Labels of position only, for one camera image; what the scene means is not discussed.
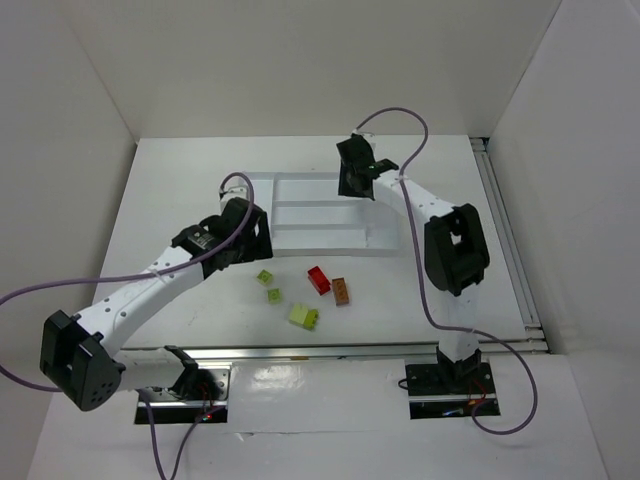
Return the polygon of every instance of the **white shelf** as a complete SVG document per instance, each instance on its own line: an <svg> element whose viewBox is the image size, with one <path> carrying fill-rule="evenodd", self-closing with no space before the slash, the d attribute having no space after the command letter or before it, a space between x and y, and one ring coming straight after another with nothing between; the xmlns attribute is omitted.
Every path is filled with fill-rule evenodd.
<svg viewBox="0 0 640 480"><path fill-rule="evenodd" d="M245 173L268 214L274 256L398 253L397 214L368 198L338 196L338 173Z"/></svg>

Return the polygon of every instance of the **white wall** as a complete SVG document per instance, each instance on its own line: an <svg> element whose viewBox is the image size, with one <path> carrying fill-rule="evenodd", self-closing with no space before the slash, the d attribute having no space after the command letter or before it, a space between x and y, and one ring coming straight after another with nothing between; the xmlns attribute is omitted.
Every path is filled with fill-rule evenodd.
<svg viewBox="0 0 640 480"><path fill-rule="evenodd" d="M489 135L559 3L57 1L139 137L342 134L389 105Z"/></svg>
<svg viewBox="0 0 640 480"><path fill-rule="evenodd" d="M640 0L564 0L490 141L547 333L612 480L638 478Z"/></svg>
<svg viewBox="0 0 640 480"><path fill-rule="evenodd" d="M134 143L91 63L48 0L0 6L0 293L99 271ZM31 380L42 325L91 289L2 307L0 362ZM0 379L2 478L26 478L50 395Z"/></svg>

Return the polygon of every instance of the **cable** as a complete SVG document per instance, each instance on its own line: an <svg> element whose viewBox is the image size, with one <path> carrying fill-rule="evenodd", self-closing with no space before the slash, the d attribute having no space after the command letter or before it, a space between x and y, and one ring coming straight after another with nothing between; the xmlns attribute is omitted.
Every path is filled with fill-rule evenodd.
<svg viewBox="0 0 640 480"><path fill-rule="evenodd" d="M400 167L400 172L399 172L400 188L402 189L402 196L404 197L404 203L405 203L405 206L407 208L407 216L409 217L409 226L411 228L411 240L412 240L412 243L413 243L413 253L415 255L416 269L417 269L417 272L418 272L418 286L420 288L420 300L422 302L422 309L424 310L424 314L427 317L427 320L429 321L431 326L433 328L435 328L436 330L442 330L442 331L448 331L448 332L463 332L463 333L472 333L472 334L475 333L477 335L486 337L486 338L488 338L488 339L490 339L490 340L492 340L492 341L494 341L496 343L499 343L503 347L505 347L507 350L509 350L511 353L513 353L513 355L522 364L522 366L524 367L525 371L527 372L527 376L529 377L529 381L531 382L531 390L533 391L533 404L531 406L531 411L529 412L529 415L527 416L527 418L522 423L520 423L520 425L517 425L517 426L515 426L513 428L510 428L508 430L494 430L494 429L485 427L476 418L476 413L478 411L478 408L484 402L476 404L476 406L473 407L473 410L471 410L471 418L473 419L474 423L478 426L478 428L480 428L484 432L490 433L492 435L511 435L511 434L517 433L517 432L521 431L522 429L524 429L527 425L529 425L531 423L531 421L533 420L533 417L536 414L536 411L538 410L538 386L536 385L536 380L535 380L535 378L533 378L533 373L531 373L531 369L529 368L529 365L527 364L527 362L524 359L524 357L522 355L520 355L520 353L518 353L507 342L505 342L503 340L500 340L498 337L496 337L494 335L491 335L490 333L483 332L483 331L480 331L480 330L475 330L475 329L466 328L466 327L454 327L454 326L440 325L439 323L436 323L436 321L431 316L431 311L429 310L429 302L427 301L427 293L426 293L426 289L425 289L425 285L424 285L424 275L422 273L422 265L423 265L423 263L422 263L422 259L420 257L420 244L419 244L419 241L418 241L418 233L417 233L417 228L416 228L416 221L415 221L415 219L413 217L413 209L411 208L411 200L409 198L409 192L407 191L407 187L406 187L405 182L404 182L404 172L406 171L407 167L411 164L411 162L422 151L422 149L424 148L425 144L427 143L427 140L429 138L429 127L427 125L427 122L425 122L424 119L420 115L418 115L416 112L414 112L413 110L409 110L408 108L403 108L403 107L389 107L389 108L383 108L382 110L378 110L377 112L374 112L371 115L369 115L362 122L360 122L360 125L358 125L356 127L356 130L359 130L360 128L364 127L367 123L369 123L369 121L373 120L377 116L379 116L379 115L381 115L383 113L386 113L386 112L403 112L403 113L406 113L408 115L411 115L416 120L418 120L420 122L420 124L422 125L422 127L424 128L424 139L422 140L422 142L420 143L420 145L418 146L416 151L413 152L411 154L411 156L402 164L402 167Z"/></svg>
<svg viewBox="0 0 640 480"><path fill-rule="evenodd" d="M398 380L398 387L400 387L402 390L406 390L407 392L409 392L409 386L407 384L406 378L402 378ZM411 389L411 393L413 393L414 395L433 395L433 390L429 388L413 387Z"/></svg>
<svg viewBox="0 0 640 480"><path fill-rule="evenodd" d="M202 391L202 413L204 413L207 410L207 391L202 385L198 385L198 388Z"/></svg>
<svg viewBox="0 0 640 480"><path fill-rule="evenodd" d="M13 298L19 297L21 295L26 295L27 293L37 292L38 290L45 290L48 288L65 287L69 285L95 285L98 283L134 282L138 280L147 280L149 278L154 278L157 275L168 275L169 273L177 272L178 270L182 270L184 268L190 267L191 265L195 265L196 263L200 263L206 260L207 258L214 256L220 250L229 246L236 239L236 237L240 235L244 227L247 225L247 222L249 221L249 218L251 217L251 212L253 210L253 206L254 206L253 184L251 183L251 180L249 180L249 177L247 177L244 173L233 172L227 175L225 179L222 180L222 183L220 184L220 193L222 194L224 192L224 187L226 186L227 182L234 177L241 178L247 184L247 190L249 192L249 208L247 209L247 213L245 213L244 218L240 222L240 225L238 225L238 228L236 228L234 232L231 235L229 235L229 237L227 237L225 241L223 241L220 245L215 247L210 252L207 252L200 257L194 258L180 265L175 265L173 267L165 268L164 270L158 270L157 272L152 272L152 273L138 273L135 275L121 275L116 277L72 278L69 280L58 280L54 282L40 283L38 285L32 285L30 287L20 288L18 290L15 290L1 297L0 307ZM23 387L31 388L33 390L39 390L41 392L59 392L60 391L55 387L38 385L28 380L24 380L18 377L17 375L15 375L14 373L11 373L1 364L0 364L0 374L4 375L9 380L13 380L14 382L22 385Z"/></svg>
<svg viewBox="0 0 640 480"><path fill-rule="evenodd" d="M482 386L482 384L476 380L475 378L473 379L473 383L475 383L478 388L480 389L480 392L482 393L482 398L480 398L479 400L471 400L471 384L469 384L469 403L467 404L468 407L477 405L478 403L484 403L484 401L487 399L487 390Z"/></svg>
<svg viewBox="0 0 640 480"><path fill-rule="evenodd" d="M208 384L208 383L206 383L206 384L205 384L205 387L206 387L206 389L207 389L207 393L208 393L208 395L209 395L209 406L210 406L211 408L213 408L213 395L211 395L211 389L209 388L209 384Z"/></svg>
<svg viewBox="0 0 640 480"><path fill-rule="evenodd" d="M153 449L153 459L156 462L156 469L158 470L158 475L160 475L160 478L162 480L167 480L167 477L164 473L164 469L162 468L162 463L160 462L160 453L158 452L158 439L156 436L156 424L155 424L155 419L153 418L153 408L151 408L151 404L149 403L149 396L147 392L145 392L143 389L136 390L136 392L138 392L138 394L140 395L140 398L144 402L144 406L147 409L147 417L149 418L149 431L151 433L151 448ZM182 457L182 451L184 450L184 446L186 445L187 440L189 439L189 436L191 436L195 428L198 426L198 424L202 421L204 417L206 417L207 415L211 415L213 412L220 410L221 408L224 408L224 407L222 406L213 407L207 410L206 412L196 416L196 419L194 420L194 422L189 426L187 433L184 434L184 437L182 438L182 442L180 442L180 448L178 448L178 455L176 456L176 463L173 466L173 473L171 474L171 478L169 480L174 480L176 478L176 474L178 473L178 467L180 466L180 458Z"/></svg>
<svg viewBox="0 0 640 480"><path fill-rule="evenodd" d="M464 410L461 408L456 408L455 410L449 410L448 412L443 412L442 416L443 417L450 417L451 415L464 415Z"/></svg>

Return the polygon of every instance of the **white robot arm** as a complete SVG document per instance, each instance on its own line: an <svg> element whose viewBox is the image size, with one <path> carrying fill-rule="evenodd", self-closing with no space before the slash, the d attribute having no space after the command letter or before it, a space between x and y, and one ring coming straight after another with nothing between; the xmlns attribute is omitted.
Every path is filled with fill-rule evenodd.
<svg viewBox="0 0 640 480"><path fill-rule="evenodd" d="M407 216L397 165L389 160L376 162L372 144L358 133L337 147L341 161L340 195L370 198ZM415 222L424 226L418 232L424 273L443 292L447 302L448 318L443 319L444 325L473 329L477 284L489 266L478 211L469 204L457 207L416 183L403 180ZM467 376L478 368L481 360L478 340L471 332L441 332L437 354L443 375L450 382Z"/></svg>
<svg viewBox="0 0 640 480"><path fill-rule="evenodd" d="M185 228L142 274L73 316L62 311L44 325L40 369L83 411L93 410L118 390L171 388L188 398L212 382L206 370L175 346L120 351L147 320L181 293L234 263L271 258L267 214L241 198L223 202L221 215ZM222 243L248 221L226 247ZM174 268L191 263L184 268Z"/></svg>

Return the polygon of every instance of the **green lego brick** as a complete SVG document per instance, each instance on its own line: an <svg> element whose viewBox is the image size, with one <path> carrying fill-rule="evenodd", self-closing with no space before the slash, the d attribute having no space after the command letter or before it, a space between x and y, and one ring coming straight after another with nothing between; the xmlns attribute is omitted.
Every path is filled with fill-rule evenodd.
<svg viewBox="0 0 640 480"><path fill-rule="evenodd" d="M273 275L266 270L261 271L256 279L265 287L273 282Z"/></svg>
<svg viewBox="0 0 640 480"><path fill-rule="evenodd" d="M271 290L267 290L267 301L271 305L275 305L282 301L282 294L280 293L279 288L272 288Z"/></svg>
<svg viewBox="0 0 640 480"><path fill-rule="evenodd" d="M296 303L289 314L289 322L307 330L313 330L318 320L318 310L309 310L309 307Z"/></svg>
<svg viewBox="0 0 640 480"><path fill-rule="evenodd" d="M309 310L307 313L307 317L304 319L303 327L307 330L313 330L316 326L316 322L318 321L318 310L313 309Z"/></svg>

